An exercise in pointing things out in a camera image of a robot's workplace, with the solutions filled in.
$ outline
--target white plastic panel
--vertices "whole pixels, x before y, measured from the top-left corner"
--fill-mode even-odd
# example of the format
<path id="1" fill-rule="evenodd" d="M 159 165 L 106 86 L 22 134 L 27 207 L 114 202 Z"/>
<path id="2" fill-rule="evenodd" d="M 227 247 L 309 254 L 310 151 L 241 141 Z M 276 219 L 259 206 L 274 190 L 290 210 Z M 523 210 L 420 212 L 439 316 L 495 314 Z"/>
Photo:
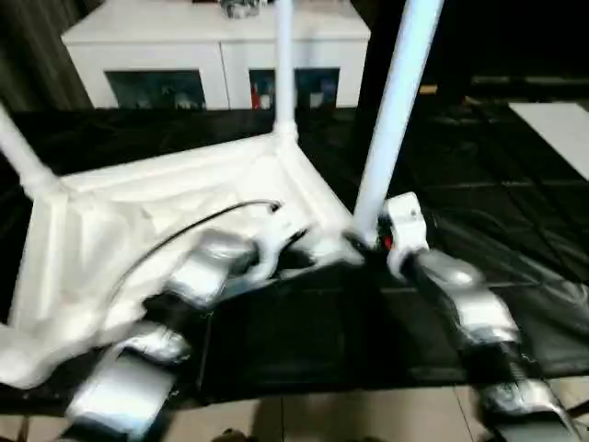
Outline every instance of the white plastic panel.
<path id="1" fill-rule="evenodd" d="M 96 330 L 103 343 L 117 337 L 141 316 L 142 300 L 156 293 L 199 229 L 142 264 L 109 304 L 111 288 L 146 250 L 190 222 L 246 200 L 280 200 L 314 228 L 307 247 L 319 265 L 341 257 L 329 238 L 352 222 L 296 143 L 272 134 L 91 170 L 63 183 L 69 194 L 34 201 L 9 319 L 26 334 L 0 351 L 0 360 L 18 354 L 21 374 L 0 369 L 0 382 L 35 385 L 54 364 L 94 343 Z M 207 226 L 252 236 L 268 216 L 265 208 L 248 207 Z M 19 350 L 21 341 L 34 351 Z"/>
<path id="2" fill-rule="evenodd" d="M 589 180 L 589 112 L 575 103 L 512 103 L 510 107 Z"/>

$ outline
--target black plastic sheet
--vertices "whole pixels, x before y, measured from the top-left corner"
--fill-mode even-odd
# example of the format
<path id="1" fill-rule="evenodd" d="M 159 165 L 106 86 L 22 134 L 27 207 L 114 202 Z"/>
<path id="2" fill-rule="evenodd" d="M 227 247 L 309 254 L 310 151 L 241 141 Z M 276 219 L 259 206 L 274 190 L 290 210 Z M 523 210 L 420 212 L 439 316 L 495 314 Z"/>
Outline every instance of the black plastic sheet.
<path id="1" fill-rule="evenodd" d="M 352 210 L 373 116 L 298 115 L 300 146 Z M 271 130 L 265 112 L 123 111 L 18 115 L 44 162 L 66 174 Z M 0 165 L 1 171 L 8 165 Z M 3 311 L 30 203 L 0 173 Z M 419 103 L 389 194 L 418 193 L 432 246 L 478 266 L 509 305 L 549 377 L 589 373 L 589 183 L 507 108 Z M 59 413 L 96 354 L 65 363 L 4 412 Z M 214 315 L 202 392 L 267 394 L 464 382 L 433 307 L 382 268 L 334 267 L 226 303 Z"/>

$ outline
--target white plastic base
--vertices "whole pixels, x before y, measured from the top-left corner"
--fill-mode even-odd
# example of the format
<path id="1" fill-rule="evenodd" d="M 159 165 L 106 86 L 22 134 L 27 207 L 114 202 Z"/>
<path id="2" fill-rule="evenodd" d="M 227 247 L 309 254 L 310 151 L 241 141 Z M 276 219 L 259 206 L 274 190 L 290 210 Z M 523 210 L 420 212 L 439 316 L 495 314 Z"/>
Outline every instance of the white plastic base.
<path id="1" fill-rule="evenodd" d="M 91 170 L 62 183 L 69 193 L 34 201 L 11 329 L 0 330 L 0 382 L 20 388 L 84 352 L 100 324 L 104 343 L 138 319 L 141 301 L 157 291 L 198 228 L 141 265 L 104 320 L 106 297 L 140 255 L 190 222 L 251 199 L 294 204 L 334 238 L 352 222 L 294 138 L 284 134 Z M 266 209 L 252 206 L 208 226 L 250 236 L 266 216 Z M 337 241 L 313 241 L 311 247 L 324 262 L 340 252 Z"/>

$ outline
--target cabinet door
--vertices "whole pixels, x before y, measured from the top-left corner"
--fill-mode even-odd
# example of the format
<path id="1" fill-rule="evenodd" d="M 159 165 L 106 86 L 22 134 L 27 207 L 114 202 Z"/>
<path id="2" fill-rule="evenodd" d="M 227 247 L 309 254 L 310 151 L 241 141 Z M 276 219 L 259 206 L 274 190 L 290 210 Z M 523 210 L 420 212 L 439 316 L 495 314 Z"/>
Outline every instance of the cabinet door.
<path id="1" fill-rule="evenodd" d="M 70 45 L 96 108 L 227 109 L 216 43 Z"/>
<path id="2" fill-rule="evenodd" d="M 231 109 L 273 107 L 274 42 L 222 43 L 221 52 Z M 365 54 L 365 41 L 296 42 L 297 105 L 311 108 L 356 106 Z"/>

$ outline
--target cabinet glass door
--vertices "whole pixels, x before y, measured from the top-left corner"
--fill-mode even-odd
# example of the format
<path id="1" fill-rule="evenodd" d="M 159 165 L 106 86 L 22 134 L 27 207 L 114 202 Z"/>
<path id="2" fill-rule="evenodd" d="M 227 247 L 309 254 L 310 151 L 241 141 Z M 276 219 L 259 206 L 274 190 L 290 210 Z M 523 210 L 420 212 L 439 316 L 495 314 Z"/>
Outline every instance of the cabinet glass door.
<path id="1" fill-rule="evenodd" d="M 251 107 L 272 109 L 275 101 L 273 69 L 249 69 Z M 294 70 L 297 108 L 335 108 L 340 81 L 339 68 L 298 68 Z"/>
<path id="2" fill-rule="evenodd" d="M 206 109 L 198 70 L 107 71 L 110 87 L 124 109 Z"/>

